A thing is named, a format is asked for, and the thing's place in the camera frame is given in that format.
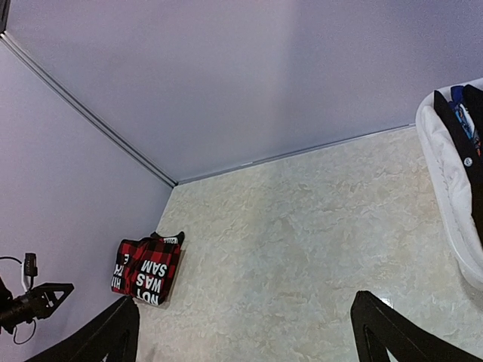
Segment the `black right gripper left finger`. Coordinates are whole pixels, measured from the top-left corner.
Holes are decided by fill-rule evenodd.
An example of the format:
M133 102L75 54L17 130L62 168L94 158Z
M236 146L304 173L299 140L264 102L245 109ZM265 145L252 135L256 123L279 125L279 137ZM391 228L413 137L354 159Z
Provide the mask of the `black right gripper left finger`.
M69 338L30 360L135 361L139 330L139 309L131 297L124 296Z

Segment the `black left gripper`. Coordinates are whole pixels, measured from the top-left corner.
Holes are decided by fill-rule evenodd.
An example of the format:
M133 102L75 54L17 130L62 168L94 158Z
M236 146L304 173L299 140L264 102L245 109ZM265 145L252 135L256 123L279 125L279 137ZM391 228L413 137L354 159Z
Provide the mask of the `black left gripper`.
M1 296L1 328L12 334L19 324L49 318L74 289L71 283L44 283L15 299Z

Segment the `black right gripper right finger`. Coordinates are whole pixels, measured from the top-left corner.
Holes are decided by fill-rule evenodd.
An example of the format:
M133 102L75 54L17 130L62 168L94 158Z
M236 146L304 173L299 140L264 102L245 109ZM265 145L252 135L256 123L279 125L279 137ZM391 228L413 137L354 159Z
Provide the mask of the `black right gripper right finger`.
M350 309L360 361L480 361L426 332L367 290L358 291Z

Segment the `red black plaid flannel shirt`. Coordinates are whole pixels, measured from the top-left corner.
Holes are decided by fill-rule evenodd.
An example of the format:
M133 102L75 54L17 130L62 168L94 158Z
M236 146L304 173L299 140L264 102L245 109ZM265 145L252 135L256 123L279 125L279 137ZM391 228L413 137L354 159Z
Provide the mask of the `red black plaid flannel shirt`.
M154 232L138 241L122 240L110 284L112 292L160 306L171 291L184 240L184 232L170 237Z

